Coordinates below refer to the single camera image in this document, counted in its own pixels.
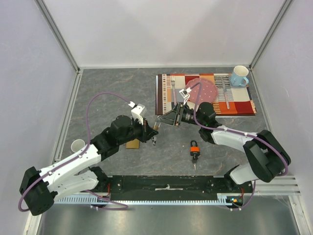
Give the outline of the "small brass padlock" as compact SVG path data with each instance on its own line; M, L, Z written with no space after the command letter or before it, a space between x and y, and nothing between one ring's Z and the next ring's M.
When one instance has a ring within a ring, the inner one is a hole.
M157 116L157 118L155 120L155 123L153 125L153 129L158 131L160 126L161 126L161 124L162 124L162 118L161 118L161 116Z

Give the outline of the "large brass padlock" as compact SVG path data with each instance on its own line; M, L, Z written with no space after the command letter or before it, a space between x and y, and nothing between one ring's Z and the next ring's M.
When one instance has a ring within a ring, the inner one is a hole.
M139 149L140 141L135 139L126 143L126 149Z

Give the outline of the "orange black padlock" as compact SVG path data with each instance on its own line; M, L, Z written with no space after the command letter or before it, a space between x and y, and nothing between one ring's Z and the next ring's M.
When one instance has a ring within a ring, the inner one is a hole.
M192 157L200 156L200 148L195 140L190 141L190 155Z

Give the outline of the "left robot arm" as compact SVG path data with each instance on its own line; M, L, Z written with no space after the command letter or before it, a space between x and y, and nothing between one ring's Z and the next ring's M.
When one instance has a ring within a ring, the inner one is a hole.
M41 169L33 166L27 169L19 189L19 211L29 211L37 216L68 195L92 189L105 191L107 176L93 165L117 153L127 142L146 142L157 134L157 128L149 126L145 118L118 116L109 127L69 157Z

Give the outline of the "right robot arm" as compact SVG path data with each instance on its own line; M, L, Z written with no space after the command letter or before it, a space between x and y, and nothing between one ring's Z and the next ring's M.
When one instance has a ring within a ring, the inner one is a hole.
M249 181L259 179L269 183L275 177L285 175L291 163L289 155L270 131L247 133L227 128L216 121L213 105L208 102L201 103L197 110L178 103L166 114L158 116L156 121L171 126L179 126L182 122L197 125L205 142L244 152L247 164L229 170L224 180L225 189L231 193Z

